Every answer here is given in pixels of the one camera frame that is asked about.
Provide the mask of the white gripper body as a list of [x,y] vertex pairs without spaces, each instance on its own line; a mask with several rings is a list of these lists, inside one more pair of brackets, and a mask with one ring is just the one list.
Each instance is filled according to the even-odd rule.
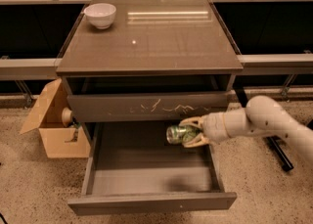
[[202,130],[209,141],[220,143],[226,139],[222,112],[213,112],[202,117]]

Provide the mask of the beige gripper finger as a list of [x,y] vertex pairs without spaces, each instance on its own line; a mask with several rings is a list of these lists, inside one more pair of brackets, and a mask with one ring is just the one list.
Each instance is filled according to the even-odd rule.
[[209,144],[209,140],[202,133],[200,133],[194,139],[188,142],[185,142],[183,146],[185,148],[196,148],[196,147],[200,147],[200,146],[204,146],[208,144]]
[[203,119],[201,116],[193,116],[193,117],[185,118],[179,123],[180,126],[189,125],[189,126],[196,127],[198,129],[202,129],[202,124],[203,124]]

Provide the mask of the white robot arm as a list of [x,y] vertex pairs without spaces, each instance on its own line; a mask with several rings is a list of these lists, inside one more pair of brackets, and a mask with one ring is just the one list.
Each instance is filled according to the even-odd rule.
[[267,96],[255,96],[244,108],[237,110],[186,118],[179,125],[191,125],[201,131],[199,136],[185,144],[187,148],[239,136],[277,136],[313,165],[313,131]]

